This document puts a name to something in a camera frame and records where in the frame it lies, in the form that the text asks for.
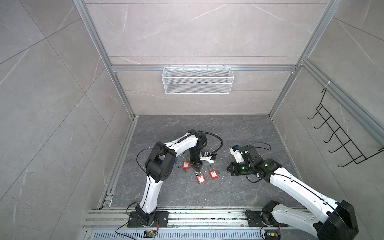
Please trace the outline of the red safety padlock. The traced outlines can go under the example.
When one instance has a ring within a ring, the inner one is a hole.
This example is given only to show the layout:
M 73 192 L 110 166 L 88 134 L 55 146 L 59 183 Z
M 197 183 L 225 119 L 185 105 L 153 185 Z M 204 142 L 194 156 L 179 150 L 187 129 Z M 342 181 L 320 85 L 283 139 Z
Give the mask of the red safety padlock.
M 184 171 L 187 171 L 190 169 L 190 167 L 191 167 L 190 155 L 187 155 L 183 162 L 182 168 Z
M 212 180 L 217 179 L 219 177 L 218 173 L 212 165 L 208 165 L 208 171 Z
M 206 179 L 201 172 L 196 172 L 196 177 L 200 185 L 206 182 Z

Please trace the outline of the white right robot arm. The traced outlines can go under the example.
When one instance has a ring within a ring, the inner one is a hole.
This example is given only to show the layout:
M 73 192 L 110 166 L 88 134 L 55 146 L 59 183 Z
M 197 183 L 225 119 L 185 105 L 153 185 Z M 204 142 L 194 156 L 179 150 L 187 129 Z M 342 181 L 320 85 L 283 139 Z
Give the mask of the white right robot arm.
M 347 201 L 337 202 L 297 179 L 278 162 L 263 160 L 252 145 L 235 145 L 230 153 L 235 158 L 227 167 L 232 176 L 254 175 L 258 181 L 264 180 L 289 194 L 307 209 L 303 212 L 270 201 L 261 211 L 264 226 L 289 225 L 319 240 L 353 240 L 359 233 L 355 209 Z

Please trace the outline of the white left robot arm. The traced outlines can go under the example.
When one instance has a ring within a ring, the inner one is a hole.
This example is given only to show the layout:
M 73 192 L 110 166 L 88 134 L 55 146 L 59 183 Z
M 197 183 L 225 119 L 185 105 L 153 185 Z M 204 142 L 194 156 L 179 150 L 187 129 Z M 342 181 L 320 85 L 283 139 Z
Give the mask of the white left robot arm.
M 203 166 L 205 152 L 204 147 L 208 144 L 207 133 L 190 130 L 182 137 L 168 142 L 157 142 L 146 163 L 146 187 L 144 196 L 135 211 L 131 213 L 134 220 L 144 227 L 151 226 L 156 217 L 157 201 L 164 181 L 171 175 L 177 156 L 190 151 L 190 164 L 196 171 L 200 172 Z

